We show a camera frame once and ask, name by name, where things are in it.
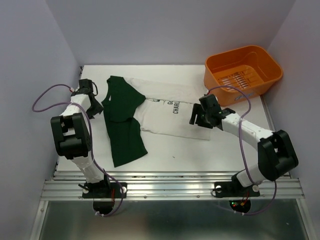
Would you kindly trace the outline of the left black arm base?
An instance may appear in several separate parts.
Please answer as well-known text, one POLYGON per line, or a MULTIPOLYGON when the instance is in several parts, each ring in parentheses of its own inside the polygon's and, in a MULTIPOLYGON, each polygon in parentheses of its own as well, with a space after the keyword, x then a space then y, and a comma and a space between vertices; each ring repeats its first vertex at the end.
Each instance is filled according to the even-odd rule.
POLYGON ((121 199, 127 197, 128 184, 126 182, 117 183, 110 181, 107 176, 96 183, 78 184, 82 190, 83 199, 121 199))

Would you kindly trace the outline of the white and green t-shirt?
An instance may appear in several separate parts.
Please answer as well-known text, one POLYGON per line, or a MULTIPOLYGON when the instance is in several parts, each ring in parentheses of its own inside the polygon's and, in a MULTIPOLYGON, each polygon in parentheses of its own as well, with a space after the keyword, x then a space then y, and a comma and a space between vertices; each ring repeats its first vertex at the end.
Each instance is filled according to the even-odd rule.
POLYGON ((101 102, 114 167, 148 154, 141 132, 210 140, 210 132, 189 123, 205 89, 176 83, 110 76, 101 102))

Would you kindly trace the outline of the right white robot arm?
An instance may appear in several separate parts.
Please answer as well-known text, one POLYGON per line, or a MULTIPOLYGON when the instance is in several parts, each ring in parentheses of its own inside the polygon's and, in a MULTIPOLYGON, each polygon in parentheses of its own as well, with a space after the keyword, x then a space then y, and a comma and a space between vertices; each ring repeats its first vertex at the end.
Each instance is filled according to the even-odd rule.
POLYGON ((189 123, 209 129, 219 128, 238 137, 244 170, 234 175, 230 182, 231 192, 235 195, 242 195, 249 186, 259 185, 264 180, 275 181, 299 164, 287 132, 257 126, 230 108, 218 108, 210 113, 209 109, 204 110, 200 104, 195 103, 189 123), (243 142, 257 151, 256 164, 249 166, 245 160, 243 142))

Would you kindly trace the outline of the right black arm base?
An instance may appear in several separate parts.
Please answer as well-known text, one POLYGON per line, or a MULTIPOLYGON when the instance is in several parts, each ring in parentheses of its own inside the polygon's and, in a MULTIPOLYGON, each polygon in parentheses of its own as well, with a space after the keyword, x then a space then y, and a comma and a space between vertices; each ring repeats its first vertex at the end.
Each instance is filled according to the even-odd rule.
POLYGON ((242 186, 237 176, 240 172, 231 177, 229 181, 217 181, 211 190, 211 195, 216 198, 237 198, 237 197, 259 197, 259 189, 254 190, 253 184, 250 182, 249 186, 242 186))

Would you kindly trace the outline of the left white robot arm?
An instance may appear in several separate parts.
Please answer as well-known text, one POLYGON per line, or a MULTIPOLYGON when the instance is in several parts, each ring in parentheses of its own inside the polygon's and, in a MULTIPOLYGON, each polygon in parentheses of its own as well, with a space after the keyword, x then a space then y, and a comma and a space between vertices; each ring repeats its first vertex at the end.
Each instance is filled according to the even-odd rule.
POLYGON ((86 182, 95 184, 95 193, 106 197, 111 193, 111 184, 103 180, 104 174, 92 157, 91 123, 87 115, 92 106, 87 94, 73 95, 64 112, 51 118, 50 126, 57 154, 74 163, 86 182))

